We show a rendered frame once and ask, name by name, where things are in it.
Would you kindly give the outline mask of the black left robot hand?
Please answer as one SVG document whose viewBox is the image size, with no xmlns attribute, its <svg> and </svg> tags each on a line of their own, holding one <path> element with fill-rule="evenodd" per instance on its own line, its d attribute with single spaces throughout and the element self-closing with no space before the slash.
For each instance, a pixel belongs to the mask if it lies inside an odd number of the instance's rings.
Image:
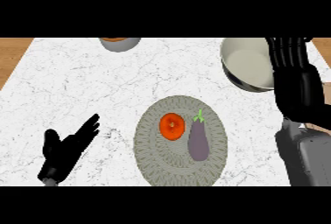
<svg viewBox="0 0 331 224">
<path fill-rule="evenodd" d="M 57 132 L 48 129 L 44 133 L 43 163 L 38 180 L 53 179 L 59 184 L 68 177 L 79 156 L 99 134 L 99 115 L 94 114 L 81 125 L 77 133 L 59 139 Z"/>
</svg>

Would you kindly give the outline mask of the purple eggplant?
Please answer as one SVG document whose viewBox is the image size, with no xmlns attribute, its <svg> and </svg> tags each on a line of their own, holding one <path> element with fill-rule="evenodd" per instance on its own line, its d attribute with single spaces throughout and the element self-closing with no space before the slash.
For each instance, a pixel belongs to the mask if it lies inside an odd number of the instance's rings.
<svg viewBox="0 0 331 224">
<path fill-rule="evenodd" d="M 210 154 L 210 145 L 205 135 L 204 123 L 205 120 L 202 117 L 202 112 L 198 111 L 198 115 L 192 118 L 190 134 L 187 141 L 187 150 L 190 153 L 190 158 L 195 161 L 204 161 Z"/>
</svg>

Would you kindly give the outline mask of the white metal bowl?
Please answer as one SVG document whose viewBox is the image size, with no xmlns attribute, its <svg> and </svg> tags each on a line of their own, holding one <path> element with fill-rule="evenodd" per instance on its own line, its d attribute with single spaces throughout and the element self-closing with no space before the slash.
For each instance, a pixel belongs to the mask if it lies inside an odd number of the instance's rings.
<svg viewBox="0 0 331 224">
<path fill-rule="evenodd" d="M 224 38 L 220 57 L 226 77 L 239 89 L 255 93 L 275 89 L 269 45 L 264 38 Z"/>
</svg>

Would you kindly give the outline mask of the orange round squash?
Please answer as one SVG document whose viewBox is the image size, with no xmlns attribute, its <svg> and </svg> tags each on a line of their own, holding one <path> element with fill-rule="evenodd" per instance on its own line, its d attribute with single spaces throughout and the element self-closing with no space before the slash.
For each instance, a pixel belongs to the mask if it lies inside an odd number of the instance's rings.
<svg viewBox="0 0 331 224">
<path fill-rule="evenodd" d="M 186 130 L 186 124 L 183 118 L 174 114 L 168 113 L 159 119 L 159 133 L 165 139 L 176 141 Z"/>
</svg>

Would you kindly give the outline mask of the grey woven oval placemat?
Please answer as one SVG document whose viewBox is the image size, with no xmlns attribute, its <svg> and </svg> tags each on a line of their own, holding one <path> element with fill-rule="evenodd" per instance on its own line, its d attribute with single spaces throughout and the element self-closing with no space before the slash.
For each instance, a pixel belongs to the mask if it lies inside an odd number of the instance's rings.
<svg viewBox="0 0 331 224">
<path fill-rule="evenodd" d="M 177 114 L 184 121 L 184 132 L 174 141 L 159 131 L 165 114 Z M 210 154 L 204 161 L 195 161 L 187 142 L 193 117 L 205 119 L 204 129 Z M 221 176 L 227 158 L 227 136 L 223 122 L 212 108 L 184 95 L 158 100 L 143 113 L 133 138 L 134 158 L 140 174 L 152 186 L 211 186 Z"/>
</svg>

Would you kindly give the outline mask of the grey cup with orange content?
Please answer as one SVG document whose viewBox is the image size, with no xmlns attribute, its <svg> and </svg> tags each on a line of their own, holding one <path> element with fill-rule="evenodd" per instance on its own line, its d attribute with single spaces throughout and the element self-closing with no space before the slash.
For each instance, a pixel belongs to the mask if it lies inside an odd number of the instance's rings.
<svg viewBox="0 0 331 224">
<path fill-rule="evenodd" d="M 137 45 L 140 38 L 100 38 L 99 41 L 111 52 L 121 53 Z"/>
</svg>

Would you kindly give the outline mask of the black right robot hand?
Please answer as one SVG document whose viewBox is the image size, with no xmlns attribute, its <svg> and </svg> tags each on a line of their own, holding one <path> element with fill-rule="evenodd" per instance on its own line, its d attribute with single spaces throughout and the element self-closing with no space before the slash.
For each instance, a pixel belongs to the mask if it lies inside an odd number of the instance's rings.
<svg viewBox="0 0 331 224">
<path fill-rule="evenodd" d="M 266 38 L 275 102 L 292 122 L 331 130 L 331 105 L 325 104 L 319 73 L 309 63 L 306 41 L 306 38 Z"/>
</svg>

